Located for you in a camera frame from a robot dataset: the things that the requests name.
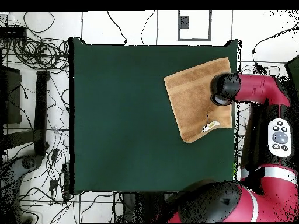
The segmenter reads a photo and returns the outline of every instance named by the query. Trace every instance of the red robot arm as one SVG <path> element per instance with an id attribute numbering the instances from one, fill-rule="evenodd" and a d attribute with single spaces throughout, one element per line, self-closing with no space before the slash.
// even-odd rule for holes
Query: red robot arm
<path id="1" fill-rule="evenodd" d="M 219 106 L 258 103 L 245 134 L 241 182 L 209 183 L 185 193 L 172 205 L 176 210 L 168 222 L 294 221 L 298 217 L 297 94 L 290 97 L 278 78 L 240 73 L 216 76 L 211 92 L 211 101 Z"/>

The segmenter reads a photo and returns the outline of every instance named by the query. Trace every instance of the black border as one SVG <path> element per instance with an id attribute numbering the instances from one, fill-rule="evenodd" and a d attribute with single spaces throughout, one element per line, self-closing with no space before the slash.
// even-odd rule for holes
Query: black border
<path id="1" fill-rule="evenodd" d="M 75 137 L 74 137 L 74 123 L 75 123 L 75 83 L 74 83 L 74 43 L 73 38 L 68 38 L 69 52 L 69 192 L 74 195 L 75 185 Z"/>

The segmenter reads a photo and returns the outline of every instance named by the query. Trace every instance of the power cord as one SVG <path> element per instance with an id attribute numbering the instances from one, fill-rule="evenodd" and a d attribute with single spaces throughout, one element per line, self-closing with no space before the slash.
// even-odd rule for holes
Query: power cord
<path id="1" fill-rule="evenodd" d="M 119 25 L 117 25 L 116 22 L 112 19 L 112 17 L 111 17 L 110 14 L 109 14 L 109 11 L 107 11 L 107 14 L 108 14 L 110 20 L 115 24 L 115 26 L 117 26 L 117 27 L 119 28 L 119 30 L 120 30 L 120 34 L 121 34 L 121 36 L 123 36 L 123 38 L 124 38 L 124 44 L 127 44 L 128 41 L 127 41 L 127 39 L 124 37 L 123 32 L 121 31 Z"/>
<path id="2" fill-rule="evenodd" d="M 259 65 L 259 64 L 255 61 L 255 57 L 254 57 L 254 54 L 255 54 L 255 48 L 256 48 L 260 43 L 262 43 L 262 42 L 264 42 L 264 41 L 266 41 L 266 40 L 270 40 L 270 39 L 275 38 L 275 37 L 278 37 L 278 36 L 280 36 L 280 35 L 282 35 L 282 34 L 284 34 L 284 33 L 292 32 L 292 31 L 295 31 L 295 30 L 299 30 L 299 22 L 297 22 L 292 28 L 287 29 L 287 30 L 285 30 L 285 31 L 281 31 L 281 32 L 279 32 L 279 33 L 276 33 L 276 34 L 272 35 L 272 36 L 269 37 L 269 38 L 266 38 L 266 39 L 264 39 L 264 40 L 261 40 L 260 42 L 258 42 L 258 43 L 254 46 L 254 48 L 253 48 L 253 50 L 252 50 L 252 60 L 253 60 L 253 62 L 255 63 L 255 68 L 256 68 L 256 70 L 257 70 L 257 72 L 258 72 L 259 74 L 267 75 L 267 72 L 266 72 L 266 70 L 265 70 L 265 68 L 264 68 L 263 66 Z"/>
<path id="3" fill-rule="evenodd" d="M 91 204 L 87 209 L 85 209 L 84 211 L 82 211 L 82 213 L 81 213 L 81 221 L 80 221 L 80 224 L 83 222 L 83 213 L 84 213 L 85 211 L 89 210 L 89 209 L 93 206 L 93 204 L 95 203 L 95 201 L 96 201 L 96 199 L 97 199 L 98 197 L 111 197 L 111 196 L 112 196 L 112 194 L 111 194 L 111 195 L 97 195 L 97 196 L 95 197 L 95 199 L 93 200 L 92 204 Z"/>
<path id="4" fill-rule="evenodd" d="M 155 13 L 155 10 L 154 10 L 153 13 L 149 16 L 149 18 L 151 18 L 151 17 L 153 16 L 154 13 Z M 145 26 L 146 26 L 146 24 L 147 24 L 149 18 L 148 18 L 147 21 L 145 22 L 144 27 L 143 27 L 143 30 L 144 30 L 144 28 L 145 28 Z M 143 43 L 143 39 L 142 39 L 142 33 L 143 33 L 143 30 L 141 31 L 141 34 L 140 34 L 142 43 Z"/>

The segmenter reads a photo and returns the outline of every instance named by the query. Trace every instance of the black cable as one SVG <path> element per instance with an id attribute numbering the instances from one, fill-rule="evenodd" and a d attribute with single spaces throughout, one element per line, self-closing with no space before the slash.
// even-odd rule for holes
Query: black cable
<path id="1" fill-rule="evenodd" d="M 258 42 L 258 43 L 254 46 L 254 48 L 253 48 L 253 50 L 252 50 L 252 60 L 253 60 L 253 62 L 255 63 L 256 70 L 257 70 L 260 74 L 265 74 L 265 69 L 263 68 L 263 66 L 259 65 L 259 64 L 255 61 L 255 56 L 254 56 L 254 54 L 255 54 L 255 48 L 256 48 L 260 43 L 262 43 L 262 42 L 264 42 L 264 41 L 266 41 L 266 40 L 270 40 L 270 39 L 272 39 L 272 38 L 278 37 L 278 36 L 280 36 L 280 35 L 282 35 L 282 34 L 284 34 L 284 33 L 287 33 L 287 32 L 292 32 L 292 31 L 295 31 L 295 30 L 299 30 L 299 26 L 298 26 L 298 25 L 299 25 L 299 22 L 297 22 L 292 28 L 287 29 L 287 30 L 285 30 L 285 31 L 280 31 L 279 33 L 276 33 L 276 34 L 272 35 L 272 36 L 269 37 L 269 38 L 265 38 L 264 40 L 261 40 L 260 42 Z"/>
<path id="2" fill-rule="evenodd" d="M 154 13 L 155 13 L 155 10 L 154 10 L 153 13 L 149 16 L 149 18 L 151 18 L 151 17 L 153 16 Z M 142 43 L 143 43 L 142 33 L 143 33 L 143 30 L 144 30 L 145 26 L 147 25 L 148 19 L 147 19 L 147 21 L 145 22 L 144 27 L 143 27 L 143 29 L 142 29 L 142 31 L 141 31 L 141 34 L 140 34 Z"/>
<path id="3" fill-rule="evenodd" d="M 32 212 L 29 212 L 29 211 L 24 211 L 21 207 L 20 207 L 20 210 L 22 211 L 22 212 L 24 212 L 24 213 L 28 213 L 28 214 L 31 214 L 31 215 L 34 215 L 34 216 L 36 216 L 37 217 L 37 219 L 36 219 L 36 222 L 35 222 L 35 224 L 37 224 L 37 222 L 39 221 L 39 216 L 37 215 L 37 214 L 35 214 L 35 213 L 32 213 Z"/>
<path id="4" fill-rule="evenodd" d="M 22 198 L 20 198 L 20 201 L 21 201 L 22 199 L 24 199 L 24 197 L 27 197 L 28 193 L 31 192 L 31 190 L 33 190 L 33 189 L 35 189 L 35 190 L 41 192 L 42 194 L 44 194 L 45 197 L 47 197 L 47 198 L 49 198 L 50 200 L 54 201 L 56 204 L 63 204 L 63 202 L 55 200 L 54 198 L 50 197 L 49 195 L 47 195 L 46 193 L 44 193 L 41 189 L 39 189 L 39 188 L 37 188 L 37 187 L 32 187 L 32 188 L 31 188 L 31 189 L 30 189 L 30 190 L 29 190 L 29 191 L 28 191 Z"/>
<path id="5" fill-rule="evenodd" d="M 123 32 L 121 31 L 119 25 L 117 25 L 116 22 L 111 18 L 110 14 L 109 14 L 109 11 L 107 11 L 107 14 L 108 14 L 110 20 L 115 24 L 115 26 L 117 26 L 119 28 L 121 36 L 123 36 Z M 128 42 L 127 39 L 124 36 L 123 36 L 123 38 L 124 38 L 124 44 L 127 44 L 127 42 Z"/>
<path id="6" fill-rule="evenodd" d="M 68 89 L 65 89 L 64 91 L 63 91 L 63 93 L 61 94 L 61 100 L 62 100 L 62 102 L 64 103 L 64 104 L 66 104 L 66 105 L 69 105 L 68 103 L 66 103 L 65 101 L 64 101 L 64 99 L 63 99 L 63 94 L 66 92 L 66 91 L 68 91 L 69 90 L 69 88 Z"/>
<path id="7" fill-rule="evenodd" d="M 28 28 L 28 30 L 29 30 L 30 32 L 32 32 L 33 34 L 34 34 L 34 33 L 44 33 L 44 32 L 47 31 L 47 30 L 53 25 L 53 23 L 55 22 L 55 17 L 54 17 L 54 15 L 52 15 L 52 13 L 51 13 L 50 11 L 49 11 L 49 13 L 50 13 L 50 15 L 53 17 L 53 21 L 52 21 L 51 25 L 49 25 L 49 27 L 46 28 L 46 29 L 43 30 L 43 31 L 33 31 L 32 29 L 30 29 L 30 28 L 28 27 L 28 25 L 27 25 L 27 23 L 26 23 L 26 21 L 25 21 L 25 16 L 28 14 L 28 12 L 26 12 L 26 13 L 24 14 L 24 16 L 23 16 L 24 24 L 26 25 L 26 27 Z"/>
<path id="8" fill-rule="evenodd" d="M 81 223 L 81 194 L 79 194 L 79 223 Z"/>
<path id="9" fill-rule="evenodd" d="M 112 195 L 97 195 L 97 196 L 95 197 L 95 199 L 93 200 L 92 204 L 91 204 L 87 209 L 85 209 L 84 211 L 82 211 L 82 213 L 81 213 L 81 221 L 80 221 L 80 224 L 83 222 L 83 213 L 84 213 L 85 211 L 89 210 L 89 209 L 93 206 L 93 204 L 95 203 L 95 201 L 96 201 L 96 199 L 97 199 L 98 197 L 111 197 L 111 196 L 112 196 Z"/>
<path id="10" fill-rule="evenodd" d="M 73 211 L 74 221 L 77 224 L 76 217 L 75 217 L 75 203 L 74 202 L 72 203 L 72 211 Z"/>

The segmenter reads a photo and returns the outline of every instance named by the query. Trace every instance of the floor tile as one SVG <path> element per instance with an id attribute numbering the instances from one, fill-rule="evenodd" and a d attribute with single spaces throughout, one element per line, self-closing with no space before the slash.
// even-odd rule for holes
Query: floor tile
<path id="1" fill-rule="evenodd" d="M 224 46 L 231 39 L 231 10 L 213 10 L 211 42 L 178 41 L 178 11 L 159 10 L 158 45 L 214 45 Z"/>
<path id="2" fill-rule="evenodd" d="M 109 11 L 109 15 L 119 25 L 123 36 L 127 39 L 127 45 L 142 45 L 142 39 L 145 45 L 155 44 L 157 11 L 153 13 L 154 10 Z M 141 39 L 141 32 L 147 19 Z M 110 20 L 106 11 L 84 12 L 82 37 L 87 44 L 124 44 L 119 28 Z"/>
<path id="3" fill-rule="evenodd" d="M 81 195 L 81 201 L 113 202 L 112 192 L 86 192 Z"/>
<path id="4" fill-rule="evenodd" d="M 296 22 L 299 14 L 289 10 L 234 10 L 232 38 L 242 40 L 242 60 L 252 61 L 258 42 L 292 28 Z M 299 54 L 298 41 L 297 31 L 266 40 L 256 47 L 255 61 L 287 62 Z"/>
<path id="5" fill-rule="evenodd" d="M 81 36 L 81 17 L 82 12 L 51 12 L 55 17 L 53 25 L 42 34 L 37 34 L 42 38 L 51 39 L 62 39 L 67 40 L 69 37 L 80 37 Z M 9 15 L 9 24 L 18 22 L 25 25 L 23 17 L 24 12 L 11 12 Z M 29 12 L 25 16 L 27 26 L 36 31 L 40 32 L 47 29 L 52 21 L 53 17 L 49 12 Z M 27 31 L 27 36 L 31 39 L 34 35 L 30 31 Z"/>
<path id="6" fill-rule="evenodd" d="M 92 206 L 91 205 L 92 203 L 81 203 L 81 216 L 83 215 L 82 223 L 114 222 L 114 216 L 112 215 L 112 203 L 94 203 Z M 116 204 L 116 215 L 120 216 L 122 213 L 122 205 Z"/>

